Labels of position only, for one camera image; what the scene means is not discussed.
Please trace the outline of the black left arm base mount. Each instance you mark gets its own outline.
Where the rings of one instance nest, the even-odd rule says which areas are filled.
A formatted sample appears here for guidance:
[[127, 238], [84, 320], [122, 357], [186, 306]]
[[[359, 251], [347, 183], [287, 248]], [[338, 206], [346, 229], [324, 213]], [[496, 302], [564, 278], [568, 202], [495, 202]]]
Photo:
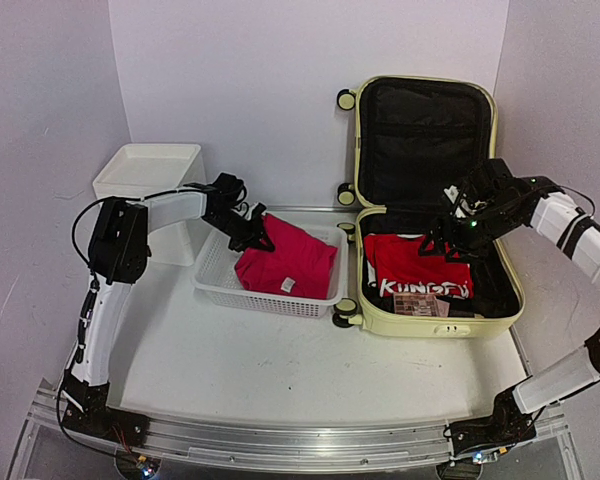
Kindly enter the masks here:
[[72, 432], [128, 447], [143, 446], [149, 418], [140, 413], [110, 407], [107, 404], [109, 390], [109, 382], [89, 386], [70, 375], [61, 389], [67, 400], [61, 425]]

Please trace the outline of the red printed t-shirt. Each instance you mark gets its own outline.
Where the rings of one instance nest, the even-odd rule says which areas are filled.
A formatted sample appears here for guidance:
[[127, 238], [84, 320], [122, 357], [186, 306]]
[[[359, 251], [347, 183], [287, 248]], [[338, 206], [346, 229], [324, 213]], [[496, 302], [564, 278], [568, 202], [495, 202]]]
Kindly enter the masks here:
[[397, 293], [471, 299], [474, 282], [468, 264], [443, 256], [421, 256], [422, 236], [369, 234], [363, 239], [367, 284], [380, 297]]

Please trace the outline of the pale yellow hard-shell suitcase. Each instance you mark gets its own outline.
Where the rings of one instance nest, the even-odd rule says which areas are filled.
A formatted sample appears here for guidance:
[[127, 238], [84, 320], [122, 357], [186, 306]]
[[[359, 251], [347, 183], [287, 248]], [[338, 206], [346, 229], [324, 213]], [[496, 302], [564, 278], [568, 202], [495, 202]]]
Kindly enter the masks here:
[[368, 286], [363, 239], [369, 234], [422, 236], [451, 214], [443, 189], [471, 185], [477, 199], [493, 192], [502, 169], [495, 157], [497, 107], [481, 86], [458, 80], [378, 76], [343, 89], [338, 108], [354, 115], [354, 179], [338, 188], [343, 205], [359, 204], [344, 225], [356, 253], [356, 294], [340, 301], [333, 323], [387, 337], [487, 338], [521, 315], [524, 293], [496, 234], [484, 260], [447, 260], [470, 266], [474, 297], [436, 296], [439, 317], [394, 313], [393, 296]]

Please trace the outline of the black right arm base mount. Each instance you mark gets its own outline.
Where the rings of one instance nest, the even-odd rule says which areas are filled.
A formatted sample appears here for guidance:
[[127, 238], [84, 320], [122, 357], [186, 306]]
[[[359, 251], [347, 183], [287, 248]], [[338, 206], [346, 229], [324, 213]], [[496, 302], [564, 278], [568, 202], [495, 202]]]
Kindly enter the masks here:
[[545, 406], [532, 413], [523, 413], [513, 393], [513, 387], [498, 393], [490, 415], [454, 421], [444, 429], [443, 436], [451, 441], [455, 458], [514, 447], [535, 438], [535, 422]]

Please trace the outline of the magenta t-shirt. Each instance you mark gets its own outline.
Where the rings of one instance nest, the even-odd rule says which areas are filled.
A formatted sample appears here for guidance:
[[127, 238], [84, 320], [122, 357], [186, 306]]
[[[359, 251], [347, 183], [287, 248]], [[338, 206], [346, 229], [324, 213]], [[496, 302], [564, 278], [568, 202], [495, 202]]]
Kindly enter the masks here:
[[234, 267], [248, 291], [326, 300], [338, 248], [273, 215], [264, 227], [275, 245], [272, 253], [247, 249]]

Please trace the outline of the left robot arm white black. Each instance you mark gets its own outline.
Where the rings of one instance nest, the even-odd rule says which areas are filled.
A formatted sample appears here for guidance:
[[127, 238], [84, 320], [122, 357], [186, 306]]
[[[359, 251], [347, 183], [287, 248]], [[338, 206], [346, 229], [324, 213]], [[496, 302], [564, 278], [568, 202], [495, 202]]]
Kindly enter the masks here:
[[91, 280], [80, 310], [77, 345], [69, 376], [88, 387], [109, 382], [109, 359], [122, 307], [150, 257], [148, 237], [164, 227], [201, 219], [229, 237], [229, 249], [275, 250], [264, 227], [266, 207], [249, 214], [244, 181], [222, 173], [211, 184], [196, 182], [144, 197], [109, 196], [89, 205], [99, 213], [85, 253]]

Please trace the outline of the white perforated plastic basket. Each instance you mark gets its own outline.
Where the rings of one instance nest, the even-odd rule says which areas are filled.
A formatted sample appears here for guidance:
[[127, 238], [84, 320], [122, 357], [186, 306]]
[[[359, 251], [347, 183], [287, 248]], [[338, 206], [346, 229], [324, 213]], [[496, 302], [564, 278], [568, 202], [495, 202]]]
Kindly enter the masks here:
[[264, 216], [275, 250], [229, 249], [212, 231], [193, 266], [193, 284], [216, 305], [320, 318], [346, 296], [348, 238], [335, 225], [298, 226]]

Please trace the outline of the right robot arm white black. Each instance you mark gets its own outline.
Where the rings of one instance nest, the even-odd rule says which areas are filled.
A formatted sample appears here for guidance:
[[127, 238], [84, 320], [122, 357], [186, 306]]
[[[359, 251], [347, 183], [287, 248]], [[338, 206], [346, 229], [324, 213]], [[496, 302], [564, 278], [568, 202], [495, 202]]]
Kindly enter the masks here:
[[[524, 226], [559, 250], [600, 293], [600, 224], [566, 187], [544, 176], [516, 177], [504, 160], [490, 159], [446, 187], [444, 196], [446, 210], [425, 233], [419, 255], [478, 261], [495, 240]], [[504, 443], [522, 427], [522, 414], [598, 382], [600, 326], [582, 346], [515, 386], [511, 397], [517, 408], [506, 404], [489, 414], [483, 433], [494, 443]]]

